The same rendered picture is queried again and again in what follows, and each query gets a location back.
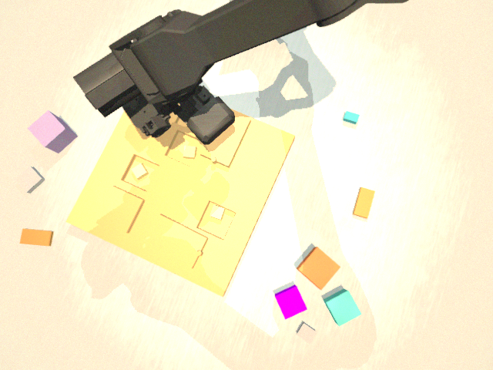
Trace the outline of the pale yellow square board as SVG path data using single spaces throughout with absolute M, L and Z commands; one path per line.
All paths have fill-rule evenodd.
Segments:
M 123 112 L 66 222 L 224 296 L 295 139 L 232 111 L 210 145 L 174 113 L 153 138 Z

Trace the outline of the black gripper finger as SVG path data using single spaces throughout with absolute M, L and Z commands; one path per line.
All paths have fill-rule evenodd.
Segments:
M 213 94 L 205 87 L 203 86 L 203 88 L 211 95 L 210 97 L 210 100 L 212 98 L 214 98 Z M 181 111 L 180 113 L 177 114 L 177 116 L 184 122 L 184 123 L 188 123 L 189 121 L 189 118 L 191 118 L 192 116 L 190 114 L 187 113 L 187 111 L 185 111 L 185 109 L 180 106 L 182 108 L 183 111 Z

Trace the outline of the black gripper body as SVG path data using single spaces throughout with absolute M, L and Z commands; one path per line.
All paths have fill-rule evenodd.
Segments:
M 210 100 L 211 95 L 200 84 L 193 93 L 174 102 L 192 116 L 186 124 L 192 133 L 203 145 L 210 145 L 235 122 L 235 115 L 220 97 Z

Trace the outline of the pink cube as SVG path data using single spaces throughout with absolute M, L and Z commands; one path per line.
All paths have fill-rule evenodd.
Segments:
M 46 111 L 28 129 L 46 149 L 57 154 L 77 138 L 65 121 L 50 111 Z

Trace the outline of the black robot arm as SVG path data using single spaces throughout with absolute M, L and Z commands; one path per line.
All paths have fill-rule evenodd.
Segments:
M 317 23 L 332 25 L 366 4 L 410 0 L 232 0 L 204 15 L 174 9 L 117 39 L 112 51 L 73 77 L 107 117 L 122 107 L 136 128 L 158 138 L 174 102 L 190 95 L 219 61 Z M 131 41 L 133 40 L 133 42 Z

